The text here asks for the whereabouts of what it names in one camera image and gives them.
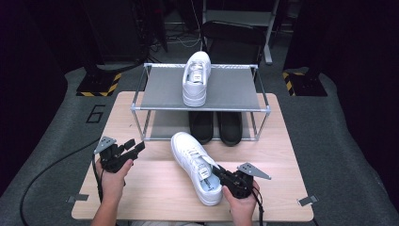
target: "shoe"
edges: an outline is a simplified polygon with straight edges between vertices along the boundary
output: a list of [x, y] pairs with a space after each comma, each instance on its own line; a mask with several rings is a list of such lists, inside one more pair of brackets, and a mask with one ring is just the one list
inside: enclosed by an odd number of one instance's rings
[[202, 51], [191, 56], [184, 67], [183, 101], [188, 106], [202, 106], [206, 100], [206, 87], [211, 74], [211, 59]]
[[170, 146], [174, 158], [191, 178], [200, 201], [204, 205], [220, 203], [222, 185], [212, 173], [212, 167], [219, 169], [219, 166], [199, 142], [186, 132], [179, 132], [172, 137]]
[[200, 144], [206, 144], [214, 137], [213, 111], [188, 111], [190, 134]]
[[234, 146], [243, 137], [243, 116], [241, 112], [217, 112], [220, 139], [227, 146]]

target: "shelf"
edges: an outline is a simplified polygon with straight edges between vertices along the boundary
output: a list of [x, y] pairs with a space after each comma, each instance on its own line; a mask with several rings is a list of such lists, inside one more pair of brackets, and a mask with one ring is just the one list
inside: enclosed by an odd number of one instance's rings
[[[257, 72], [256, 65], [212, 65], [206, 102], [201, 107], [190, 107], [183, 102], [184, 66], [185, 64], [144, 65], [140, 83], [148, 79], [147, 86], [140, 101], [137, 100], [137, 96], [141, 84], [138, 86], [131, 106], [143, 140], [170, 139], [177, 132], [189, 132], [187, 111], [242, 112], [242, 140], [259, 138], [270, 107], [264, 91], [264, 103], [260, 105], [253, 82]], [[144, 122], [138, 121], [136, 115], [142, 111], [147, 112]], [[264, 115], [263, 121], [258, 121], [261, 125], [259, 128], [254, 121], [255, 113]], [[214, 126], [214, 139], [219, 139], [217, 121]]]

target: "metal bracket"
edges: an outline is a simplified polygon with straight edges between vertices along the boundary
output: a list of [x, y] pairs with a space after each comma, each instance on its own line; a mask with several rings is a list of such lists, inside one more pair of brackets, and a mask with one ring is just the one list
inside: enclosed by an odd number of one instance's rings
[[115, 139], [104, 136], [97, 145], [97, 148], [94, 150], [94, 154], [102, 152], [109, 146], [113, 145], [115, 142], [117, 142]]
[[257, 177], [261, 177], [267, 180], [271, 180], [271, 176], [267, 175], [266, 173], [264, 173], [263, 171], [261, 171], [260, 169], [257, 169], [256, 167], [254, 167], [252, 164], [250, 163], [244, 163], [241, 166], [237, 167], [238, 170], [250, 175], [250, 176], [257, 176]]
[[315, 195], [312, 195], [312, 196], [306, 197], [302, 200], [298, 200], [298, 203], [301, 206], [305, 206], [307, 204], [314, 204], [315, 202], [318, 202], [318, 201], [319, 201], [319, 199]]
[[68, 197], [66, 202], [75, 203], [76, 201], [87, 201], [87, 200], [88, 200], [88, 195], [77, 194], [75, 196]]

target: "black slipper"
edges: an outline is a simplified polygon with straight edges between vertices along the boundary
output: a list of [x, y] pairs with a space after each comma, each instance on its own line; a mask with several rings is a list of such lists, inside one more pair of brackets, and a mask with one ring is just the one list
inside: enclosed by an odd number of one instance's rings
[[234, 146], [243, 137], [243, 116], [241, 112], [217, 112], [220, 139], [227, 146]]
[[214, 137], [214, 112], [189, 111], [190, 133], [200, 144], [209, 142]]

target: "wooden table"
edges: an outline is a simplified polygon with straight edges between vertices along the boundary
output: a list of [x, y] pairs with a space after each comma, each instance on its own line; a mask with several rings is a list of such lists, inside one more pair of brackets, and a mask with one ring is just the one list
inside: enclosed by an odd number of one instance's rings
[[[133, 91], [118, 95], [104, 128], [103, 136], [115, 138], [119, 145], [131, 138], [140, 142], [130, 110], [134, 95]], [[260, 104], [264, 104], [262, 95], [258, 95]], [[212, 140], [203, 147], [226, 170], [236, 171], [237, 166], [249, 162], [272, 177], [272, 180], [255, 178], [263, 196], [263, 220], [310, 221], [313, 218], [311, 206], [301, 206], [297, 202], [308, 194], [277, 97], [274, 94], [266, 96], [272, 111], [259, 141], [241, 141], [234, 147], [227, 147], [219, 140]], [[146, 113], [137, 112], [137, 116], [145, 119]], [[262, 120], [264, 115], [256, 118]], [[200, 202], [190, 178], [175, 162], [169, 141], [146, 141], [146, 149], [138, 155], [125, 181], [118, 219], [231, 221], [229, 203], [224, 198], [215, 206]], [[72, 216], [93, 219], [100, 201], [91, 166], [80, 194], [88, 194], [88, 199], [76, 201]], [[252, 218], [258, 220], [258, 208]]]

